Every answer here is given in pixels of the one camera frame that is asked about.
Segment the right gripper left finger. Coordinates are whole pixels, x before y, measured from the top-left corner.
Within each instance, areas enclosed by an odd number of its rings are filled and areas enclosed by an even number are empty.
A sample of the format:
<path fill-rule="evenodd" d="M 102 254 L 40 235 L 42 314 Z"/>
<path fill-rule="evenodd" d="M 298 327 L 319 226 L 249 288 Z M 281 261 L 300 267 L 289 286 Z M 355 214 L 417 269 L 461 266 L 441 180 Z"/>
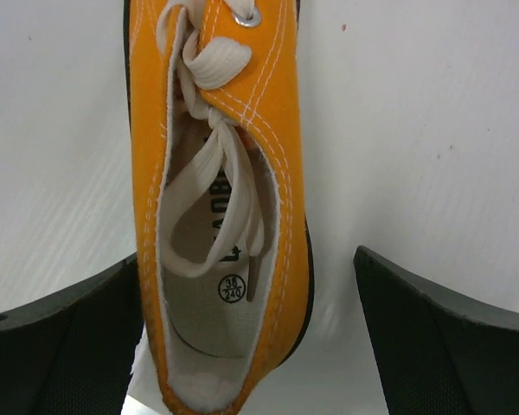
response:
<path fill-rule="evenodd" d="M 0 415 L 119 414 L 143 331 L 135 256 L 0 313 Z"/>

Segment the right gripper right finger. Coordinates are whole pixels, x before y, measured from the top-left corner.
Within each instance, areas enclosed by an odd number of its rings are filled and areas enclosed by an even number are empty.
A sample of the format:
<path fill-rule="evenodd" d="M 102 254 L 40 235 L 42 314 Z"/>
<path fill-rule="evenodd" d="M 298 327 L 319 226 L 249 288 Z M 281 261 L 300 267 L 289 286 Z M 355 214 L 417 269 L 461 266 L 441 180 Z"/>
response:
<path fill-rule="evenodd" d="M 391 414 L 519 414 L 519 313 L 360 246 L 356 282 Z"/>

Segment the orange canvas sneaker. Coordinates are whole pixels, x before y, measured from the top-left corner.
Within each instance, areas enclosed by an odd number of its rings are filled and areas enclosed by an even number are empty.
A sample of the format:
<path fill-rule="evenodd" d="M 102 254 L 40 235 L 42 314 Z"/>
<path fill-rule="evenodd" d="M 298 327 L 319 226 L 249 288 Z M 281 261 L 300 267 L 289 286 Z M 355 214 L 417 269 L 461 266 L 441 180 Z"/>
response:
<path fill-rule="evenodd" d="M 138 275 L 173 414 L 238 413 L 311 319 L 298 10 L 125 3 Z"/>

